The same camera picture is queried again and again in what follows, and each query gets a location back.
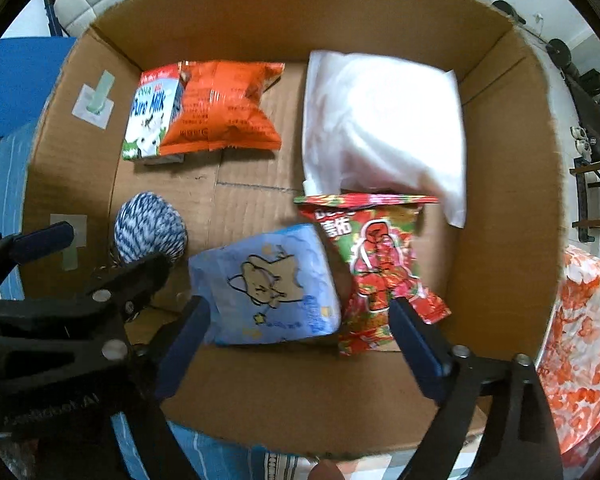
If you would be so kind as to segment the red patterned snack bag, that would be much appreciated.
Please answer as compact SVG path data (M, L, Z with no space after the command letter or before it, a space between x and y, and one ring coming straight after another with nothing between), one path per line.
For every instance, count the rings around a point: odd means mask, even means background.
M348 193L299 196L303 217L320 226L352 278L341 309L338 350L344 356L389 351L390 301L404 298L427 324L451 310L419 276L413 242L422 208L437 203L427 195Z

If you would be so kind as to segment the orange snack bag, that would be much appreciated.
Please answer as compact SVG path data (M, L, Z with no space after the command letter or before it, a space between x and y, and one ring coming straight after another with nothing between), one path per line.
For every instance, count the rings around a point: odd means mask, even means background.
M262 94L283 75L283 63L186 62L183 70L182 110L166 130L160 155L282 147L260 103Z

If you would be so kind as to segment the pure milk carton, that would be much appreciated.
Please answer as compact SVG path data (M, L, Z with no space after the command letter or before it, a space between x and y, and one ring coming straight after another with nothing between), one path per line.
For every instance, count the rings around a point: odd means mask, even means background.
M122 144L123 160L144 165L184 160L183 154L165 155L161 151L172 122L181 114L183 91L180 63L140 74Z

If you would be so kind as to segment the plaid checked cloth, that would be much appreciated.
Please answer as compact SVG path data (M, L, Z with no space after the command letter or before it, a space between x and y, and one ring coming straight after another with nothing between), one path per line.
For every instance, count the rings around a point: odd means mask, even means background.
M340 460L336 465L346 479L396 479L415 454L414 450L370 455L357 460ZM463 448L452 467L449 479L463 479L477 454L475 446ZM266 453L265 479L306 479L317 460L312 458Z

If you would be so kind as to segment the dark wooden chair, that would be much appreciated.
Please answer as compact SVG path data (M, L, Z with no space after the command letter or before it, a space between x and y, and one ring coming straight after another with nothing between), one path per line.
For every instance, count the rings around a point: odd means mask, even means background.
M578 213L571 226L577 231L580 243L593 243L595 237L591 232L600 230L600 161L575 158L569 173L576 180Z

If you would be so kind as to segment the blue striped bed sheet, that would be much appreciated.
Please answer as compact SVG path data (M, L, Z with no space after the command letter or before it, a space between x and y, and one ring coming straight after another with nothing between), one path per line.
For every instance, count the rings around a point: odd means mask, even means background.
M0 141L0 233L21 231L23 195L26 188L35 123L7 133ZM264 479L265 452L212 439L173 422L169 425L184 454L203 479Z

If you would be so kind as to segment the blue foam mat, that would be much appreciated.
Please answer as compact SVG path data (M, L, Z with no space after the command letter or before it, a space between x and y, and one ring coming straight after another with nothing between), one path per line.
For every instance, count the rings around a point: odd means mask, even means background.
M67 37L0 40L0 138L38 119L75 42Z

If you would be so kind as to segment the blue white twine ball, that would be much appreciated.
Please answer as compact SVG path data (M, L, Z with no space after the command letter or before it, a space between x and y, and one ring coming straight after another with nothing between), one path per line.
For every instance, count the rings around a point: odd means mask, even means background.
M140 261L152 254L176 263L188 244L185 223L162 196L138 193L127 200L114 220L114 248L123 263Z

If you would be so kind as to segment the white soft plastic bag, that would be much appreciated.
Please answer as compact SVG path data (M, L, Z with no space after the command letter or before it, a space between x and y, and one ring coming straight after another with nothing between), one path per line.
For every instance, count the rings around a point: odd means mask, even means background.
M454 73L391 56L313 51L302 165L308 195L430 195L450 226L464 228L466 139Z

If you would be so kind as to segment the black exercise machine in doorway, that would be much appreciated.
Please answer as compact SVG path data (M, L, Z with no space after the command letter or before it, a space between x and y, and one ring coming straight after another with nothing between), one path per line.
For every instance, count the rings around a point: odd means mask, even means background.
M588 90L600 90L600 72L589 70L581 76L573 63L565 71L567 87L571 93L579 117L579 126L584 130L586 140L591 147L593 162L600 161L600 104L588 93Z

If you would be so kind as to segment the light blue tissue pack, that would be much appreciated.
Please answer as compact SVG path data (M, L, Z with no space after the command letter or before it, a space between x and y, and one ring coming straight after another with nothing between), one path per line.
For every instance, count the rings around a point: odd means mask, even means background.
M280 344L336 333L340 302L314 226L295 224L188 259L217 346Z

